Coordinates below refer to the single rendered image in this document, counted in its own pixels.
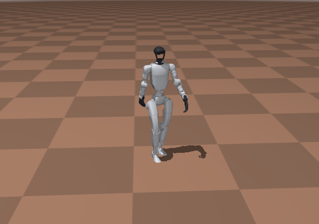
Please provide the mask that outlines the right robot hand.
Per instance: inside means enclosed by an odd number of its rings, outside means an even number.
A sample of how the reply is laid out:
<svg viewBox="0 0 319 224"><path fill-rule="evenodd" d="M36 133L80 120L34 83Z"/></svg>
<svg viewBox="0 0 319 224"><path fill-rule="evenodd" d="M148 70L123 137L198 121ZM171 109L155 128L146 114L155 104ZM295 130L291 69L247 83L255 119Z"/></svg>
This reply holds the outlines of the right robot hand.
<svg viewBox="0 0 319 224"><path fill-rule="evenodd" d="M146 104L144 103L144 99L145 99L144 96L142 97L142 100L139 98L139 104L142 105L143 107L146 106Z"/></svg>

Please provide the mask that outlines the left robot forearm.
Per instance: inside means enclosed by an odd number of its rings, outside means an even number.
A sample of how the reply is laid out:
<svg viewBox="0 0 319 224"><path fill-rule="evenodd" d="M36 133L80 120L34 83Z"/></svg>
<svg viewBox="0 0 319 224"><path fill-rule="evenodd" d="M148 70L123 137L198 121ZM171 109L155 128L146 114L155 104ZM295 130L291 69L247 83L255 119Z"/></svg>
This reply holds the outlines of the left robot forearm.
<svg viewBox="0 0 319 224"><path fill-rule="evenodd" d="M183 96L186 95L186 94L185 94L184 89L182 88L182 84L177 86L177 90L178 90L179 94L181 95L182 99L184 100Z"/></svg>

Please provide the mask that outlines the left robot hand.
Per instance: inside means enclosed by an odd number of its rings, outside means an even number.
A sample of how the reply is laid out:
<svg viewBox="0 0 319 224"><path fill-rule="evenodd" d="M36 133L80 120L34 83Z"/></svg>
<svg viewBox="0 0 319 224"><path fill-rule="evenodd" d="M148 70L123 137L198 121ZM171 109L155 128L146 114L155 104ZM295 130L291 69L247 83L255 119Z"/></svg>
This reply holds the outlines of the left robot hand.
<svg viewBox="0 0 319 224"><path fill-rule="evenodd" d="M183 98L184 98L183 101L184 101L184 104L185 104L185 111L184 111L184 112L187 112L187 110L188 110L188 102L187 102L187 100L188 100L188 99L187 99L187 96L186 96L186 95L184 95Z"/></svg>

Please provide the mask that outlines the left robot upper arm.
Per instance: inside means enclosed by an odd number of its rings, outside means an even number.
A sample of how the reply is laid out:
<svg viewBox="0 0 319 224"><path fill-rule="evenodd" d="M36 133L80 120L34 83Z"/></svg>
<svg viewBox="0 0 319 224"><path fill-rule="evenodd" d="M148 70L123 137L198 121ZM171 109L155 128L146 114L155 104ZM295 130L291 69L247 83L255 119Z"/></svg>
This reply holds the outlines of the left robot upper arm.
<svg viewBox="0 0 319 224"><path fill-rule="evenodd" d="M181 84L181 80L177 78L177 72L175 69L175 65L174 64L168 64L169 65L169 70L173 79L173 84L175 86L178 86Z"/></svg>

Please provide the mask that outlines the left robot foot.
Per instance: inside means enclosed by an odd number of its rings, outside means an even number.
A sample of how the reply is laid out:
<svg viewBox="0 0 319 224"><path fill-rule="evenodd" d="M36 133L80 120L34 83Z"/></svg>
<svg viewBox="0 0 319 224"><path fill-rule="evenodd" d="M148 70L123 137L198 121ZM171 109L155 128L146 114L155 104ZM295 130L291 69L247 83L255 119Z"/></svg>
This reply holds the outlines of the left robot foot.
<svg viewBox="0 0 319 224"><path fill-rule="evenodd" d="M167 155L167 153L162 148L158 149L158 153L163 156Z"/></svg>

